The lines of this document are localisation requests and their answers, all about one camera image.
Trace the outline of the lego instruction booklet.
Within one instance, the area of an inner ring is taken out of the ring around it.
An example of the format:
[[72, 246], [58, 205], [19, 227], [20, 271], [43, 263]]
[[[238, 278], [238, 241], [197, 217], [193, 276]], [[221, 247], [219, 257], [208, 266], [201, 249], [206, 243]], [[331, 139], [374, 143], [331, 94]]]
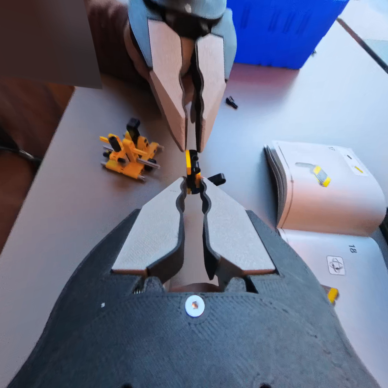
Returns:
[[385, 216], [380, 185], [349, 148], [273, 141], [264, 150], [280, 236], [338, 289], [336, 313], [357, 351], [387, 353], [387, 267], [371, 238]]

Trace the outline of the blue plastic bin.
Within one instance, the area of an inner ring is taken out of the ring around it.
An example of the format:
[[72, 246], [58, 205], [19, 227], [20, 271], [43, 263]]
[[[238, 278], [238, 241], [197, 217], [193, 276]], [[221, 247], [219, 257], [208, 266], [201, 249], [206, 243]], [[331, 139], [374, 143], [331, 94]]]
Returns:
[[228, 0], [237, 36], [235, 63], [303, 67], [348, 0]]

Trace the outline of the yellow lego vehicle chassis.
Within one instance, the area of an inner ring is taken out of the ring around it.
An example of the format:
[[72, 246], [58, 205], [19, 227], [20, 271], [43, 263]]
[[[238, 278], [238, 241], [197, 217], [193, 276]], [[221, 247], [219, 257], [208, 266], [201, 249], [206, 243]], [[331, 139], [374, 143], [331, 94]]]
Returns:
[[162, 152], [164, 147], [142, 136], [139, 126], [139, 119], [130, 118], [123, 138], [112, 133], [107, 137], [99, 137], [99, 140], [104, 143], [105, 161], [101, 162], [101, 165], [107, 170], [145, 182], [144, 172], [160, 169], [155, 156], [158, 152]]

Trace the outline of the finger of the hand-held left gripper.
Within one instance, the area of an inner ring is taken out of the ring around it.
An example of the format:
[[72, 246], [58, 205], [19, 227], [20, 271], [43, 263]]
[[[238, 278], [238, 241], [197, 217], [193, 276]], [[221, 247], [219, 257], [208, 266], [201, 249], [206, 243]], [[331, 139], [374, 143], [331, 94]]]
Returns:
[[224, 40], [208, 34], [195, 44], [191, 122], [196, 129], [196, 150], [204, 151], [226, 89]]
[[150, 80], [172, 137], [180, 151], [186, 150], [187, 112], [181, 80], [181, 39], [163, 21], [148, 20], [153, 68]]

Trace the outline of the person's left forearm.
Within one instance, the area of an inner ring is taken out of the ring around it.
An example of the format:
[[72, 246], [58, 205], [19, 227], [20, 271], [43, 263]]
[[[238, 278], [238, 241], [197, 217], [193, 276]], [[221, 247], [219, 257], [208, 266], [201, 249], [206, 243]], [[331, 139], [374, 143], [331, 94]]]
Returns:
[[138, 85], [149, 83], [149, 69], [134, 39], [128, 7], [119, 1], [107, 1], [104, 22], [104, 72]]

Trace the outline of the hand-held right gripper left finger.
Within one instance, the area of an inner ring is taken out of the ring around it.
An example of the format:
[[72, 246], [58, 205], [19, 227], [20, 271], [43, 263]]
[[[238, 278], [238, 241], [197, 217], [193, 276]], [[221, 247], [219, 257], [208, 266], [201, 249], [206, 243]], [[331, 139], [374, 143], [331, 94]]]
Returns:
[[157, 277], [164, 284], [183, 266], [186, 178], [179, 177], [138, 213], [112, 266], [115, 274]]

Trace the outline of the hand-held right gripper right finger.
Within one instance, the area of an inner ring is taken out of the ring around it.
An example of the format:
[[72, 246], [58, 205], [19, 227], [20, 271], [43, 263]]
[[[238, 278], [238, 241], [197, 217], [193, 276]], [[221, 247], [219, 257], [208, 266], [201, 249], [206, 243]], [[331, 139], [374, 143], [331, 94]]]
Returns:
[[209, 279], [275, 273], [275, 265], [244, 206], [208, 178], [201, 178], [201, 189], [202, 240]]

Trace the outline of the small yellow black lego assembly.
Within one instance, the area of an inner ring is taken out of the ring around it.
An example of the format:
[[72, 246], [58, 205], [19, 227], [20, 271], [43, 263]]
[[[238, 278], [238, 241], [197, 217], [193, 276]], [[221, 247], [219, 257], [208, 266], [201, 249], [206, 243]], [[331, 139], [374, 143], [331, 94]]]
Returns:
[[[199, 166], [199, 157], [196, 150], [186, 150], [186, 168], [187, 194], [199, 194], [201, 191], [201, 168]], [[223, 173], [208, 177], [208, 180], [215, 186], [223, 185], [226, 182], [226, 178]]]

